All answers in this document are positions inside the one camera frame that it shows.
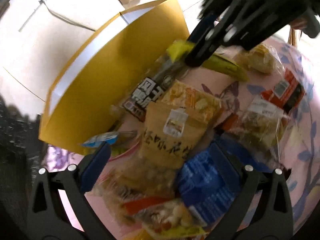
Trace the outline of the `pale bun packet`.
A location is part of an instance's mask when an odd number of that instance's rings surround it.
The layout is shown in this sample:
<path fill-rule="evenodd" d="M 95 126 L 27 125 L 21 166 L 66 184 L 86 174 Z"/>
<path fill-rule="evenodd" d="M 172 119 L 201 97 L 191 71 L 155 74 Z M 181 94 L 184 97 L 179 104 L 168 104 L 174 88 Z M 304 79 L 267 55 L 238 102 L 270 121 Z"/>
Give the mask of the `pale bun packet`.
<path fill-rule="evenodd" d="M 240 52 L 241 63 L 248 69 L 253 69 L 264 74 L 271 74 L 276 66 L 276 58 L 270 47 L 261 43 L 249 51 Z"/>

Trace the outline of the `blue snack bag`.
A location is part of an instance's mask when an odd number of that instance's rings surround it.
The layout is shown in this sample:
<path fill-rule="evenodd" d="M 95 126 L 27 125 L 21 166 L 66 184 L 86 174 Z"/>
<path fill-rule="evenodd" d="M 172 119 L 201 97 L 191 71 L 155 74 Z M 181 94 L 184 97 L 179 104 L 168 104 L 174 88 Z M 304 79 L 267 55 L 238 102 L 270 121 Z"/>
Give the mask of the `blue snack bag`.
<path fill-rule="evenodd" d="M 238 172 L 215 142 L 184 163 L 175 184 L 185 206 L 206 226 L 229 210 L 241 189 Z"/>

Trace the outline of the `clear bag of snacks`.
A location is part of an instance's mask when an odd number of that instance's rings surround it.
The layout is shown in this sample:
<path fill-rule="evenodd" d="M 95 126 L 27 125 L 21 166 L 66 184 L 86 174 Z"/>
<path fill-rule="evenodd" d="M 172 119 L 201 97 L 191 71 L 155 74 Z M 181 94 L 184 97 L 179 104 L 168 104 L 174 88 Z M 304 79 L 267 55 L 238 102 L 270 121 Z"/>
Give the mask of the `clear bag of snacks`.
<path fill-rule="evenodd" d="M 249 151 L 279 159 L 280 140 L 289 119 L 281 108 L 256 96 L 227 133 Z"/>

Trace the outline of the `small blue-white packet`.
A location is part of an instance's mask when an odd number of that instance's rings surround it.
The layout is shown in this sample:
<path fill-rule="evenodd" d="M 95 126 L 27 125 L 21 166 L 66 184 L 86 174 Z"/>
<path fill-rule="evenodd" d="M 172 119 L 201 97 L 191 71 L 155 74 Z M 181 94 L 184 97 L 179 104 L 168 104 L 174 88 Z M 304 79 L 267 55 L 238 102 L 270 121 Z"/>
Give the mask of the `small blue-white packet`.
<path fill-rule="evenodd" d="M 81 146 L 97 148 L 104 142 L 108 143 L 109 145 L 113 145 L 118 140 L 118 137 L 118 132 L 106 132 L 89 138 L 84 143 L 82 143 Z"/>

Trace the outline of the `red-black snack packet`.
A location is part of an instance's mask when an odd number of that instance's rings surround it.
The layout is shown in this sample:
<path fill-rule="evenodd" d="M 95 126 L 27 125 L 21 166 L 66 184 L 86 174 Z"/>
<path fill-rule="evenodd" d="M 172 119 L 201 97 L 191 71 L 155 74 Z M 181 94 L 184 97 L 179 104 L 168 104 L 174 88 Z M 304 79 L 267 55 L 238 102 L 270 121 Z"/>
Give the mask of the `red-black snack packet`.
<path fill-rule="evenodd" d="M 289 69 L 285 69 L 284 77 L 273 89 L 261 92 L 264 100 L 281 108 L 286 114 L 299 105 L 304 95 L 304 87 Z"/>

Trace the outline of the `orange snack packet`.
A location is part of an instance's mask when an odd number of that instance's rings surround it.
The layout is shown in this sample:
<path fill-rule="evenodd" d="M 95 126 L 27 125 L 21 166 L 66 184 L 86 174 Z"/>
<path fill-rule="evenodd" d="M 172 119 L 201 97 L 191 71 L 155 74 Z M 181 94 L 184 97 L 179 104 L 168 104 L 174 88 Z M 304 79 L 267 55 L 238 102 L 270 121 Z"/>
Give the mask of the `orange snack packet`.
<path fill-rule="evenodd" d="M 193 118 L 204 124 L 216 119 L 222 112 L 222 103 L 212 94 L 175 81 L 163 95 L 161 102 L 190 111 Z"/>

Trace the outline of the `peanut snack packet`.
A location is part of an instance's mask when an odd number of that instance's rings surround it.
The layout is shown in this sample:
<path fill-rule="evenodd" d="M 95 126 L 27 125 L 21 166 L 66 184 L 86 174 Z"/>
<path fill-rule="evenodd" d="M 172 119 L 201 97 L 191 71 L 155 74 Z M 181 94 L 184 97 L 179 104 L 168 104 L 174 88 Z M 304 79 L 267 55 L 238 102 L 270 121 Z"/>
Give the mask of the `peanut snack packet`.
<path fill-rule="evenodd" d="M 132 218 L 155 239 L 179 239 L 206 234 L 205 222 L 194 216 L 181 199 L 144 197 L 121 204 Z"/>

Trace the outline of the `black-white label snack packet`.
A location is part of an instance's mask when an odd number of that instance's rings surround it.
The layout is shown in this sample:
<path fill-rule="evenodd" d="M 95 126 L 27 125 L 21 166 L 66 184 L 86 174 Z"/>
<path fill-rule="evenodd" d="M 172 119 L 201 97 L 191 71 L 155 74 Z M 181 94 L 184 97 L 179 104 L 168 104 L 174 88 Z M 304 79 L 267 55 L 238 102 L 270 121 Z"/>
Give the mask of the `black-white label snack packet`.
<path fill-rule="evenodd" d="M 173 62 L 169 56 L 160 58 L 158 63 L 161 65 L 156 74 L 140 81 L 130 96 L 121 104 L 127 112 L 141 122 L 145 121 L 148 104 L 163 96 L 174 81 L 183 77 L 189 69 L 182 60 Z"/>

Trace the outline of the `brown kraft snack bag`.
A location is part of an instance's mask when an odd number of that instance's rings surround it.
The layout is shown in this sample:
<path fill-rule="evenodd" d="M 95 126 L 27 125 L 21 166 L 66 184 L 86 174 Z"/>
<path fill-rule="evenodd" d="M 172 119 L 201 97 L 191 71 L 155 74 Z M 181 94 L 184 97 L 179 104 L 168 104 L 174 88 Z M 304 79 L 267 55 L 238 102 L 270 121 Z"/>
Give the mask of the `brown kraft snack bag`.
<path fill-rule="evenodd" d="M 139 156 L 170 169 L 183 166 L 207 130 L 192 109 L 157 101 L 148 104 Z"/>

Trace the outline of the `dark carved wooden furniture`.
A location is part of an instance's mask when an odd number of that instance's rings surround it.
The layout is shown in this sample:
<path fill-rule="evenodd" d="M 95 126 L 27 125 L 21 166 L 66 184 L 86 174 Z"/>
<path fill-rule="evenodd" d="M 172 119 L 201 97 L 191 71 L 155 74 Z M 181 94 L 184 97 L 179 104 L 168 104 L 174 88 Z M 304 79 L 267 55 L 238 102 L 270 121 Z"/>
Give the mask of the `dark carved wooden furniture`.
<path fill-rule="evenodd" d="M 45 146 L 39 124 L 39 116 L 31 120 L 1 98 L 1 239 L 28 239 L 28 204 Z"/>

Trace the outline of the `yellow cardboard box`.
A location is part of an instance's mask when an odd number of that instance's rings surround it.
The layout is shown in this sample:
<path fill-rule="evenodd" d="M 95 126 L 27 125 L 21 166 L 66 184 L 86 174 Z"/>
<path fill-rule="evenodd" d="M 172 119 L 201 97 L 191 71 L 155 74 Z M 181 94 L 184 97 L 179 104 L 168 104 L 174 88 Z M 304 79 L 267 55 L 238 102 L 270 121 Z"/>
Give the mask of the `yellow cardboard box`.
<path fill-rule="evenodd" d="M 189 31 L 178 0 L 156 0 L 114 15 L 68 60 L 51 85 L 39 139 L 75 153 L 108 131 L 118 107 L 176 40 Z"/>

